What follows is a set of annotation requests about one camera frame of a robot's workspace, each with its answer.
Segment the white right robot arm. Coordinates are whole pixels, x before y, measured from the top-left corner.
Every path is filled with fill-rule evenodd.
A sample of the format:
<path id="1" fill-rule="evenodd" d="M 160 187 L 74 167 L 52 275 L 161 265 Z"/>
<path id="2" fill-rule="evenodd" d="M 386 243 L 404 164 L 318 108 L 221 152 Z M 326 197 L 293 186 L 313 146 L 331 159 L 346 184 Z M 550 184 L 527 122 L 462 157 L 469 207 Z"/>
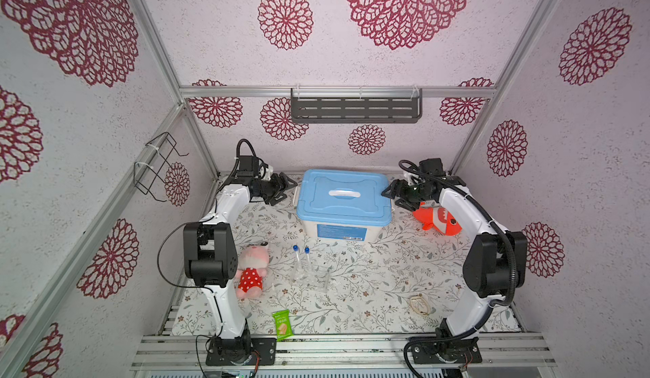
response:
<path id="1" fill-rule="evenodd" d="M 479 331 L 495 308 L 511 305 L 516 290 L 525 281 L 526 236 L 498 223 L 463 182 L 451 178 L 433 178 L 414 184 L 394 180 L 382 196 L 412 212 L 433 200 L 473 239 L 462 266 L 465 292 L 435 334 L 413 337 L 403 347 L 406 365 L 413 369 L 414 361 L 425 359 L 447 364 L 473 361 Z"/>

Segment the blue plastic bin lid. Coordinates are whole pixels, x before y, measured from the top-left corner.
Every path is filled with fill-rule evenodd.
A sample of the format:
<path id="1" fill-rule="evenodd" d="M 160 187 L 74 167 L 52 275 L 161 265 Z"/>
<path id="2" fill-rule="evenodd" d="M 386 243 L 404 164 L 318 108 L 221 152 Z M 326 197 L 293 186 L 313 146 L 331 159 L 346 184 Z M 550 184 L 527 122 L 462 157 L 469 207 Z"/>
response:
<path id="1" fill-rule="evenodd" d="M 382 192 L 386 176 L 339 170 L 305 172 L 296 204 L 299 219 L 352 226 L 385 227 L 392 221 L 392 201 Z"/>

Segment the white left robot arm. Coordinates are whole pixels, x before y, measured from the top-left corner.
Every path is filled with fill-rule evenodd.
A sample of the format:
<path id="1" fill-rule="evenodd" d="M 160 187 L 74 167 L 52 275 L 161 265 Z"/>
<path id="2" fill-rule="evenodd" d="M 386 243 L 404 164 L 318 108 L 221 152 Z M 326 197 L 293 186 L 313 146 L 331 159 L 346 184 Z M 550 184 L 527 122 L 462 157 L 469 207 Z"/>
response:
<path id="1" fill-rule="evenodd" d="M 183 228 L 185 274 L 208 300 L 217 323 L 207 339 L 207 366 L 272 364 L 259 355 L 235 293 L 238 254 L 231 223 L 254 198 L 277 205 L 297 186 L 285 173 L 235 177 L 224 183 L 215 207 Z"/>

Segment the white plastic storage bin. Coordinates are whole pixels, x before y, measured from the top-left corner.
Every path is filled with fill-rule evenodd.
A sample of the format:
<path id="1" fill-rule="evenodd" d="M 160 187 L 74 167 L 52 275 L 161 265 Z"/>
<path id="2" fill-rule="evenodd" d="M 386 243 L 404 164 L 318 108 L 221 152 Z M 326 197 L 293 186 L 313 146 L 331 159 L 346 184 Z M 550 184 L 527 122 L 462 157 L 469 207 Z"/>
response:
<path id="1" fill-rule="evenodd" d="M 375 243 L 385 229 L 385 226 L 347 225 L 313 221 L 301 221 L 301 223 L 310 238 L 362 243 Z"/>

